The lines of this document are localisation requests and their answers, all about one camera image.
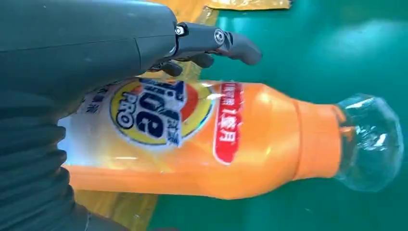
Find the tide logo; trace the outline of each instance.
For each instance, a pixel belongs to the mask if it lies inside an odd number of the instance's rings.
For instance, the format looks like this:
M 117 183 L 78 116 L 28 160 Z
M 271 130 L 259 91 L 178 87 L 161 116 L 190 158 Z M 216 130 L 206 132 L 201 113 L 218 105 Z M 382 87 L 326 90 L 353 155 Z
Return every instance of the tide logo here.
M 201 83 L 138 78 L 113 95 L 110 116 L 125 138 L 143 147 L 180 147 L 213 111 Z

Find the bottle label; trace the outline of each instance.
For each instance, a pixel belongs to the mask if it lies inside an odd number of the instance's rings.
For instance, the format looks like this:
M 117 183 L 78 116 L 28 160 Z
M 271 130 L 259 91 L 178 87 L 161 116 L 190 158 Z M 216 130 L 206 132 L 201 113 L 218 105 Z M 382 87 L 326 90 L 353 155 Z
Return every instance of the bottle label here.
M 238 151 L 241 105 L 242 84 L 222 83 L 214 135 L 214 156 L 225 165 L 231 164 Z
M 144 148 L 180 147 L 210 117 L 211 87 L 184 81 L 138 78 L 113 95 L 110 116 L 117 130 Z

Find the robotic finger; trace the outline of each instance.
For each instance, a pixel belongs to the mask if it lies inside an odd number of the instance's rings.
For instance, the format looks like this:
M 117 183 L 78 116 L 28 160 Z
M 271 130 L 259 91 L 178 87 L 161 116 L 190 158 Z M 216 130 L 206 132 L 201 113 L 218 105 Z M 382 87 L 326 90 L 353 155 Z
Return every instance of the robotic finger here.
M 218 27 L 179 23 L 175 33 L 174 51 L 149 71 L 163 70 L 171 76 L 180 75 L 182 68 L 170 60 L 192 61 L 202 68 L 208 68 L 214 62 L 210 54 L 241 60 L 247 65 L 255 65 L 262 59 L 260 49 L 247 37 L 223 31 Z

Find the clear plastic cap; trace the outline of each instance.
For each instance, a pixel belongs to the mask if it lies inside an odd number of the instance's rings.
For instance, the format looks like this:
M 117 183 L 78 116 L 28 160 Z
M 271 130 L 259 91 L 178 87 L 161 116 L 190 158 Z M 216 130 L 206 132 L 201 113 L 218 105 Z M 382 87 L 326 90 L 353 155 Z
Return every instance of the clear plastic cap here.
M 399 173 L 404 144 L 398 116 L 382 99 L 359 94 L 337 104 L 345 115 L 336 178 L 356 191 L 376 192 Z

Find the black sleeve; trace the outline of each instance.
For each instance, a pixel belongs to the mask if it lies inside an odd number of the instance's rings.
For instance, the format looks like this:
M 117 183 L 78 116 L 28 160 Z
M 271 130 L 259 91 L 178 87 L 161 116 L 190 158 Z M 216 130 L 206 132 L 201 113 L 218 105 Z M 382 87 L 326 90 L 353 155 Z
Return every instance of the black sleeve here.
M 0 231 L 124 231 L 74 201 L 55 101 L 0 91 Z

